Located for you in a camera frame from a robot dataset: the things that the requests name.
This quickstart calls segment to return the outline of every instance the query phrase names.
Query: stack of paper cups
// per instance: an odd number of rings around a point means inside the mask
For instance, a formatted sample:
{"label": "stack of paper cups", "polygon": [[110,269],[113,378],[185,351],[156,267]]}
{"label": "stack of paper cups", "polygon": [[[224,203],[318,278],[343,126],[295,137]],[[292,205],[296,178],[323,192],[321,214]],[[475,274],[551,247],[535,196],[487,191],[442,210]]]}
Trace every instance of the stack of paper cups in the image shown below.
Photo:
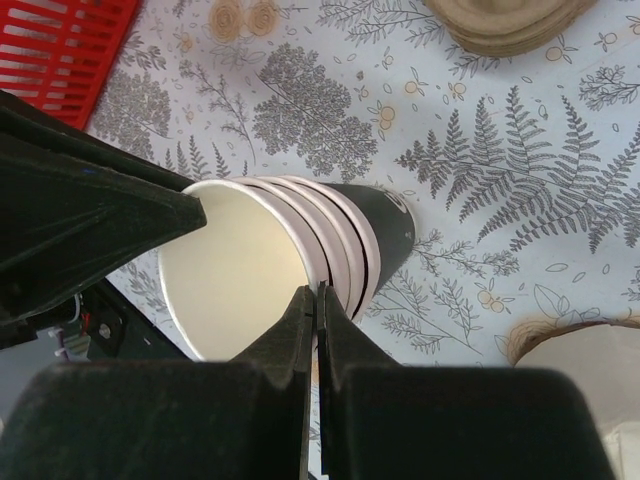
{"label": "stack of paper cups", "polygon": [[332,285],[359,319],[411,253],[415,225],[386,190],[300,177],[191,185],[200,230],[159,249],[162,290],[198,358],[228,360],[275,324],[297,287]]}

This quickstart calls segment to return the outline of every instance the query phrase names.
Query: table surface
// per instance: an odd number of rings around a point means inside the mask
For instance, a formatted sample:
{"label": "table surface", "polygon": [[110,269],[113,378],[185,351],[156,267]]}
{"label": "table surface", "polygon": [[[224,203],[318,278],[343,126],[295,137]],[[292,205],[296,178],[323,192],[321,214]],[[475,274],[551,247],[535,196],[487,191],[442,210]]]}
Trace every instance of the table surface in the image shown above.
{"label": "table surface", "polygon": [[[640,1],[498,59],[418,0],[148,0],[89,132],[194,180],[398,192],[420,241],[360,327],[401,363],[499,366],[528,335],[638,321],[639,90]],[[190,354],[156,252],[109,278]]]}

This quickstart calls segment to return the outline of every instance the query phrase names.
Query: leaf pattern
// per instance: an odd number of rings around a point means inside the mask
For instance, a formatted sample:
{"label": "leaf pattern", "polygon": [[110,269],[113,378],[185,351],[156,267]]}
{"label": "leaf pattern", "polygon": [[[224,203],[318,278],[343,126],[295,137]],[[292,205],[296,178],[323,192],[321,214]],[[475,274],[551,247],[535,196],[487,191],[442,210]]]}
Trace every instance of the leaf pattern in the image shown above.
{"label": "leaf pattern", "polygon": [[[172,170],[180,175],[191,178],[192,180],[199,182],[202,180],[209,180],[212,178],[227,178],[231,175],[232,171],[227,161],[222,157],[220,150],[215,143],[211,142],[211,153],[216,159],[216,171],[215,175],[205,161],[205,157],[202,154],[202,150],[196,145],[195,136],[189,136],[189,151],[188,156],[182,147],[182,143],[176,144],[176,156],[175,161],[172,156],[171,150],[167,149],[165,154],[164,167],[167,170]],[[242,175],[246,176],[248,173],[248,165],[245,161],[243,164]]]}
{"label": "leaf pattern", "polygon": [[130,75],[116,68],[92,117],[99,138],[146,160],[154,158],[151,140],[167,138],[171,106],[169,93],[144,72]]}
{"label": "leaf pattern", "polygon": [[580,80],[580,100],[591,110],[600,111],[605,106],[633,103],[638,98],[640,83],[625,83],[625,67],[600,67],[595,74]]}
{"label": "leaf pattern", "polygon": [[288,43],[269,56],[258,78],[272,96],[256,107],[253,130],[270,155],[295,145],[314,175],[329,175],[338,168],[342,179],[350,182],[369,171],[377,142],[371,124],[346,116],[351,105],[348,89],[326,78],[317,59],[317,52]]}
{"label": "leaf pattern", "polygon": [[[595,253],[604,238],[622,226],[627,245],[633,247],[640,238],[640,190],[628,185],[628,179],[640,153],[640,124],[623,154],[604,168],[595,166],[602,161],[590,150],[599,141],[569,100],[564,96],[561,100],[567,116],[562,149],[567,153],[548,153],[551,143],[534,140],[545,131],[537,119],[531,118],[514,86],[506,99],[506,139],[511,146],[505,150],[482,99],[476,107],[470,156],[463,153],[469,140],[464,137],[458,111],[454,110],[442,152],[430,130],[426,148],[415,141],[413,149],[395,161],[417,172],[418,182],[430,182],[434,199],[453,176],[446,208],[449,210],[456,199],[464,196],[461,223],[499,204],[498,211],[480,229],[479,241],[510,224],[520,224],[510,242],[514,252],[544,236],[581,231],[587,234],[589,249]],[[554,165],[549,167],[552,159]],[[629,188],[626,192],[622,190],[625,187]]]}

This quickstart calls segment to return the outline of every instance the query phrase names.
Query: red basket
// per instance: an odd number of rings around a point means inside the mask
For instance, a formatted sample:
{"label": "red basket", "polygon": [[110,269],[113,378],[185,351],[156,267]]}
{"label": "red basket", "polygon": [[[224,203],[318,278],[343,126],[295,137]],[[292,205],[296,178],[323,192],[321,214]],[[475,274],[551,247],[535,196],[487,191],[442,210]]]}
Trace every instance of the red basket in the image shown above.
{"label": "red basket", "polygon": [[83,129],[138,1],[0,1],[0,89]]}

